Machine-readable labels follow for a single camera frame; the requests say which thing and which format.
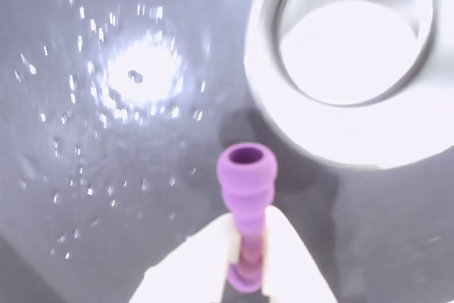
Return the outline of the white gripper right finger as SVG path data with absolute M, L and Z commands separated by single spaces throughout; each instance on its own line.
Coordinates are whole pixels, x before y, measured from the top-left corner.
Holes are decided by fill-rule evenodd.
M 337 299 L 289 219 L 266 209 L 262 294 L 270 302 L 336 302 Z

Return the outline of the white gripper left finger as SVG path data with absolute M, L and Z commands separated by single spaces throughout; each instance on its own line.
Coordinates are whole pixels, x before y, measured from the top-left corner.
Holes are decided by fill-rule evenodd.
M 233 215 L 223 214 L 148 268 L 130 301 L 221 302 L 236 261 L 237 228 Z

